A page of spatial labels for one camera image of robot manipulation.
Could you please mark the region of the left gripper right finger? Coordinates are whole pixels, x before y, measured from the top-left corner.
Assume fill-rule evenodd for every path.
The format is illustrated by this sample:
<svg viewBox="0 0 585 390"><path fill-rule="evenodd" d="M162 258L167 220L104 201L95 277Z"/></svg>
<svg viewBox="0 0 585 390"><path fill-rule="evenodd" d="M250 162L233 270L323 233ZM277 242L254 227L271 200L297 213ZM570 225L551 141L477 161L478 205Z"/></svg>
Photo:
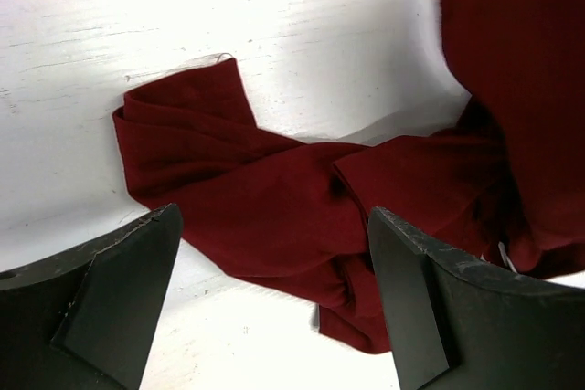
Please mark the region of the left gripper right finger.
<svg viewBox="0 0 585 390"><path fill-rule="evenodd" d="M584 292L442 243L383 208L368 220L403 389L581 389Z"/></svg>

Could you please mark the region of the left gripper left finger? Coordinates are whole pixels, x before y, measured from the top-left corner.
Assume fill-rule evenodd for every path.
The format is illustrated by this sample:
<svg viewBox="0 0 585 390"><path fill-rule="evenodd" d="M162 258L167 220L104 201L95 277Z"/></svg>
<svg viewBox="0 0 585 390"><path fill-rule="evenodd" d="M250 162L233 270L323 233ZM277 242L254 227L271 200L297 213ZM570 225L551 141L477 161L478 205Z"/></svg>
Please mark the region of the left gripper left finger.
<svg viewBox="0 0 585 390"><path fill-rule="evenodd" d="M2 388L139 388L182 231L178 206L161 206L2 272Z"/></svg>

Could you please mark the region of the dark red t shirt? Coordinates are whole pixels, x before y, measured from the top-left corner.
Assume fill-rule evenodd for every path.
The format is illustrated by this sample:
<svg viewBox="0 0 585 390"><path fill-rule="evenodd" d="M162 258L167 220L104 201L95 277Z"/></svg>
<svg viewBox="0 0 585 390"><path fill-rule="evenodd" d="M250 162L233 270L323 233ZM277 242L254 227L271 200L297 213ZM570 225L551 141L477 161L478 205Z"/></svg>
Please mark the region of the dark red t shirt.
<svg viewBox="0 0 585 390"><path fill-rule="evenodd" d="M318 330L390 348L367 243L384 207L453 247L549 279L584 268L584 0L440 0L470 93L451 127L375 146L256 124L237 62L128 91L112 115L129 195L179 206L227 275L314 302Z"/></svg>

